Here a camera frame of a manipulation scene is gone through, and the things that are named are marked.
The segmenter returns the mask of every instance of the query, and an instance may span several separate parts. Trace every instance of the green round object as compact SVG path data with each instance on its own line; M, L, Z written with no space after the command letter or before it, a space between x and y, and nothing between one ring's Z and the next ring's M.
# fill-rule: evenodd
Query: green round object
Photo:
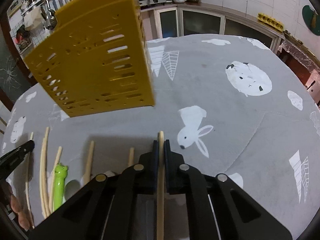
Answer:
M309 30L315 35L320 36L320 16L309 5L303 7L302 17Z

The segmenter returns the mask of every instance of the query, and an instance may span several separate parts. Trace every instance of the basket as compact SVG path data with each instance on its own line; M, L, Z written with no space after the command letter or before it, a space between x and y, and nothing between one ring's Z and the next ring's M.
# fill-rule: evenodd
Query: basket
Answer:
M56 17L25 62L70 117L154 105L136 0L73 0Z

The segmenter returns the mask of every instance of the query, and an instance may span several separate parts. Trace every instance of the gas stove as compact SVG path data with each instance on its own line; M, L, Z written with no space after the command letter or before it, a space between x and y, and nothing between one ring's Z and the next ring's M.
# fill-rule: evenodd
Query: gas stove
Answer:
M151 7L153 5L162 3L163 5L166 4L166 0L139 0L140 7Z

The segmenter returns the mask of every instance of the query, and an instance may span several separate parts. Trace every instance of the white polar bear face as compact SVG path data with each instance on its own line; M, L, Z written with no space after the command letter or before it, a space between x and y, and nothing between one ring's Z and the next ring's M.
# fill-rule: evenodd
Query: white polar bear face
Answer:
M272 90L268 75L250 63L234 61L227 66L226 74L233 87L246 96L262 96Z

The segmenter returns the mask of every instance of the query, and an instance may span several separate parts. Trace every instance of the metal screw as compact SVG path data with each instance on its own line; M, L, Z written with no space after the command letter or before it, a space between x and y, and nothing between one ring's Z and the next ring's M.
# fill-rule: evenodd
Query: metal screw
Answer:
M182 170L182 171L187 171L187 170L189 170L189 165L188 164L181 164L180 166L179 166L179 169L180 170Z
M226 176L226 174L219 174L218 175L218 180L221 182L225 182L228 179L228 177Z
M105 181L106 178L107 178L106 175L104 175L104 174L98 174L98 175L96 176L96 181L102 182L102 181Z
M144 166L142 164L136 164L133 166L135 171L142 171L144 169Z

